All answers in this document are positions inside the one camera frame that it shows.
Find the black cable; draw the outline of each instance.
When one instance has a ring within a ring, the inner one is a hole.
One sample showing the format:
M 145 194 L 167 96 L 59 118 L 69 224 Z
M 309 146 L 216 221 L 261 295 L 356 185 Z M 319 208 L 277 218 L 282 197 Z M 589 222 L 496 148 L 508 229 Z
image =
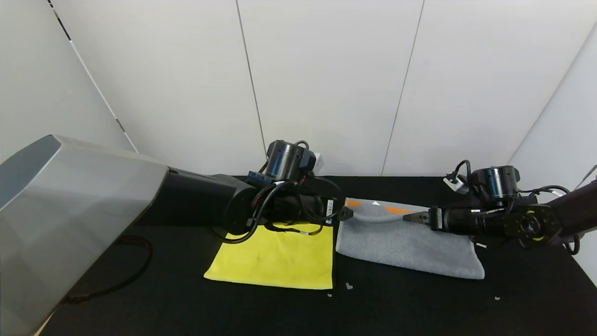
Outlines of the black cable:
M 297 142 L 295 142 L 294 144 L 298 146 L 298 145 L 300 145 L 301 143 L 304 145 L 304 147 L 305 147 L 306 149 L 309 149 L 309 144 L 308 144 L 308 143 L 307 143 L 305 140 L 300 140 L 300 141 L 297 141 Z
M 557 190 L 561 190 L 565 193 L 570 193 L 570 190 L 568 190 L 567 188 L 562 187 L 561 185 L 546 185 L 545 187 L 541 187 L 541 188 L 537 188 L 537 189 L 532 189 L 532 190 L 518 190 L 519 193 L 535 193 L 535 192 L 548 192 L 550 189 L 557 189 Z
M 261 168 L 259 168 L 259 173 L 263 173 L 263 171 L 265 170 L 265 167 L 267 167 L 267 161 L 265 161 L 263 166 L 261 166 Z
M 577 255 L 580 251 L 580 236 L 578 234 L 575 234 L 572 237 L 574 239 L 574 249 L 570 247 L 570 243 L 566 243 L 564 245 L 566 246 L 566 251 L 568 251 L 570 255 Z
M 470 161 L 469 160 L 462 160 L 458 166 L 456 166 L 456 169 L 454 169 L 454 173 L 455 175 L 458 175 L 458 171 L 460 170 L 460 168 L 462 167 L 463 164 L 466 164 L 466 179 L 468 181 L 468 179 L 470 178 Z
M 141 266 L 141 268 L 139 268 L 139 270 L 136 271 L 127 280 L 125 280 L 115 286 L 112 286 L 112 287 L 109 287 L 106 289 L 102 289 L 101 291 L 97 291 L 97 292 L 93 292 L 93 293 L 89 293 L 89 294 L 67 296 L 64 298 L 63 303 L 79 304 L 83 301 L 88 301 L 93 298 L 102 297 L 102 296 L 110 294 L 112 292 L 116 292 L 117 290 L 122 289 L 122 288 L 132 284 L 141 275 L 143 275 L 143 273 L 145 273 L 145 271 L 147 270 L 149 263 L 151 262 L 151 259 L 153 257 L 153 247 L 151 246 L 151 243 L 147 239 L 139 237 L 139 236 L 127 235 L 127 236 L 120 237 L 116 241 L 115 245 L 134 245 L 134 246 L 139 246 L 139 247 L 145 248 L 149 253 L 147 255 L 147 258 L 145 259 L 145 263 L 143 263 L 143 266 Z
M 214 227 L 210 227 L 211 229 L 211 233 L 218 239 L 220 240 L 222 243 L 225 244 L 238 244 L 238 243 L 242 243 L 244 241 L 246 241 L 247 239 L 251 238 L 251 236 L 255 233 L 255 231 L 257 231 L 257 226 L 259 224 L 259 221 L 261 220 L 261 216 L 263 215 L 263 211 L 264 209 L 267 207 L 267 204 L 271 201 L 272 197 L 283 187 L 287 186 L 288 184 L 294 184 L 294 182 L 291 181 L 285 181 L 282 183 L 278 183 L 265 197 L 265 199 L 263 200 L 263 202 L 261 202 L 261 204 L 259 205 L 259 202 L 257 202 L 258 206 L 255 208 L 255 211 L 253 212 L 253 222 L 251 223 L 251 228 L 249 229 L 249 232 L 247 232 L 246 235 L 240 237 L 240 238 L 236 238 L 236 239 L 230 239 L 230 238 L 226 238 L 226 237 L 222 237 L 219 235 L 218 232 L 216 232 L 216 230 L 214 229 Z
M 322 178 L 320 176 L 309 176 L 309 178 L 312 179 L 316 179 L 319 181 L 323 181 L 326 182 L 328 184 L 330 184 L 332 187 L 334 187 L 336 190 L 338 190 L 338 193 L 341 195 L 342 194 L 342 189 L 340 189 L 340 187 L 334 183 L 333 181 L 330 181 L 326 178 Z M 340 211 L 342 211 L 342 207 L 338 207 L 338 210 L 328 216 L 325 217 L 315 217 L 314 214 L 309 211 L 307 208 L 305 208 L 303 200 L 300 198 L 300 189 L 297 189 L 297 198 L 298 198 L 298 203 L 300 204 L 301 210 L 304 212 L 305 216 L 307 217 L 307 219 L 309 219 L 310 221 L 326 221 L 330 218 L 335 217 L 336 215 L 338 215 L 338 213 L 340 213 Z

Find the black tabletop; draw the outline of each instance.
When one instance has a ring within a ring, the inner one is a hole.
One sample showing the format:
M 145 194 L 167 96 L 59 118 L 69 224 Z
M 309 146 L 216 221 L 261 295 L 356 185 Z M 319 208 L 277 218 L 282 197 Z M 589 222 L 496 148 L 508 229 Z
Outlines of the black tabletop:
M 422 206 L 461 200 L 440 178 L 331 179 L 354 198 Z M 334 289 L 311 291 L 204 279 L 220 246 L 206 228 L 136 226 L 127 233 L 152 242 L 147 272 L 114 294 L 60 306 L 42 336 L 597 334 L 597 289 L 560 246 L 476 248 L 484 280 L 336 253 Z M 144 257 L 134 246 L 110 248 L 73 294 L 121 281 Z

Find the yellow towel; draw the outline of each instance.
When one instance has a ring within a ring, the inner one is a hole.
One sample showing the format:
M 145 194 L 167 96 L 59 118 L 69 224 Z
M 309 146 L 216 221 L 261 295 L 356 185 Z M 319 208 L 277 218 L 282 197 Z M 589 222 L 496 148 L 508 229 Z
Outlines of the yellow towel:
M 315 231 L 315 224 L 297 224 Z M 315 236 L 273 232 L 259 226 L 246 242 L 222 244 L 204 277 L 211 280 L 302 289 L 332 288 L 333 231 Z M 237 238 L 228 234 L 228 238 Z

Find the white wall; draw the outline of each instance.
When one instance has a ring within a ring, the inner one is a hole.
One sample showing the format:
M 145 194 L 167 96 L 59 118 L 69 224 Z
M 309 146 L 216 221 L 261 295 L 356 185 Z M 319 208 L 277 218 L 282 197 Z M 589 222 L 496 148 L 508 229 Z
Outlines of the white wall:
M 522 189 L 548 184 L 574 189 L 597 164 L 596 60 L 597 28 L 593 28 L 551 101 L 509 162 L 520 170 Z M 597 284 L 595 255 L 597 233 L 591 232 L 582 239 L 575 258 Z
M 239 1 L 265 142 L 380 175 L 422 0 Z
M 138 149 L 201 173 L 256 170 L 279 138 L 329 175 L 504 164 L 597 20 L 585 0 L 54 3 Z
M 384 175 L 506 164 L 597 20 L 597 1 L 426 0 Z
M 265 161 L 235 1 L 53 0 L 137 149 L 198 173 Z
M 0 162 L 48 134 L 133 150 L 45 0 L 0 3 Z

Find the gray towel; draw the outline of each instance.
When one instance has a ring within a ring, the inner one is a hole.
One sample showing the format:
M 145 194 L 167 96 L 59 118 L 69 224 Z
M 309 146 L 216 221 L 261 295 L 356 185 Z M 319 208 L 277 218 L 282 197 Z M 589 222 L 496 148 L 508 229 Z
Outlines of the gray towel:
M 400 214 L 389 212 L 385 207 L 412 212 L 428 208 L 383 201 L 377 201 L 379 205 L 371 200 L 347 201 L 355 217 L 340 224 L 336 242 L 338 253 L 445 276 L 485 277 L 485 270 L 468 237 L 436 232 L 427 225 L 403 221 Z M 355 201 L 361 204 L 350 206 Z

